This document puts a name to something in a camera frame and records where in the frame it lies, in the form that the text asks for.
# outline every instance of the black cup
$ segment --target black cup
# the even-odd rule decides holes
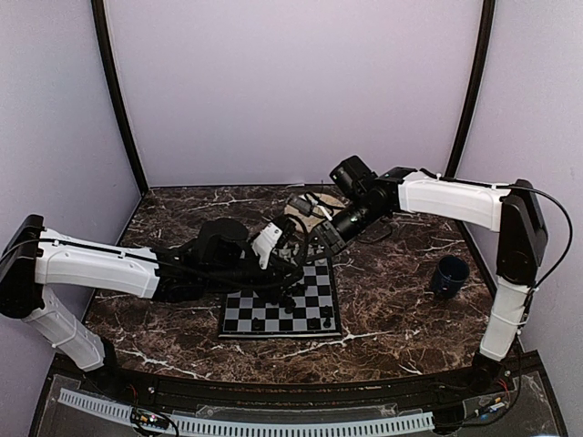
[[[464,286],[470,276],[467,263],[453,255],[447,255],[439,260],[431,278],[429,289],[438,299],[452,299]]]

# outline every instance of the vent grille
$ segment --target vent grille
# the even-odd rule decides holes
[[[61,390],[58,401],[107,421],[131,426],[131,407],[128,405],[68,389]],[[180,414],[172,414],[170,417],[184,437],[384,437],[434,428],[431,412],[373,421],[315,424],[223,422]],[[169,428],[166,433],[173,434],[174,431]]]

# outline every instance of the chessboard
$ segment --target chessboard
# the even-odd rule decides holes
[[[295,308],[261,299],[252,290],[228,294],[219,322],[220,339],[321,338],[342,335],[332,260],[303,267],[304,287],[291,295]]]

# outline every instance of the black pole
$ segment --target black pole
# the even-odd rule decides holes
[[[107,30],[106,11],[103,0],[91,0],[93,6],[93,19],[95,21],[95,30],[97,33],[97,41],[99,43],[99,51],[101,52],[101,62],[103,63],[103,70],[106,74],[107,87],[109,88],[109,97],[111,104],[116,114],[118,121],[119,133],[128,155],[129,165],[134,174],[134,179],[138,184],[140,193],[145,195],[148,192],[148,182],[146,175],[139,162],[138,150],[136,143],[129,128],[128,114],[124,100],[121,96],[121,89],[119,88],[118,74],[116,72],[116,65],[113,60],[113,52],[111,50],[111,42],[109,41],[109,32]]]
[[[472,73],[470,74],[470,81],[467,85],[467,93],[465,94],[464,109],[462,109],[462,116],[459,120],[457,133],[455,134],[454,145],[452,146],[452,152],[447,162],[447,169],[445,170],[445,175],[450,178],[455,177],[455,173],[459,167],[462,154],[464,153],[467,134],[472,124],[474,110],[476,109],[477,95],[480,90],[480,84],[482,83],[490,33],[494,21],[495,5],[496,0],[484,0],[482,5],[482,18],[480,19],[480,29],[477,34],[476,53],[474,54]]]

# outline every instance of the marble countertop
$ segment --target marble countertop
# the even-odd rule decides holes
[[[302,188],[157,188],[144,197],[122,245],[172,247],[209,219],[231,217],[251,231],[279,215]],[[334,194],[334,188],[318,187]],[[210,381],[371,381],[470,365],[492,299],[452,220],[396,214],[333,260],[343,336],[332,340],[219,340],[221,297],[168,304],[99,290],[86,324],[113,342],[122,367]],[[454,254],[470,278],[458,296],[427,290],[436,262]]]

